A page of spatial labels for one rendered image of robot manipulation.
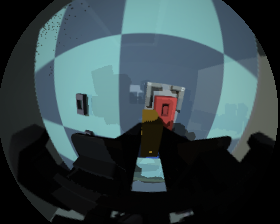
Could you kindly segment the orange block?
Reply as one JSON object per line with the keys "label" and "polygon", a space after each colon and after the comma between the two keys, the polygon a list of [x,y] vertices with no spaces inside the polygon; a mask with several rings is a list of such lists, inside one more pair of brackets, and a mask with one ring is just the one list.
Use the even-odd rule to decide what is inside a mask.
{"label": "orange block", "polygon": [[142,109],[142,137],[140,157],[157,157],[164,122],[155,109]]}

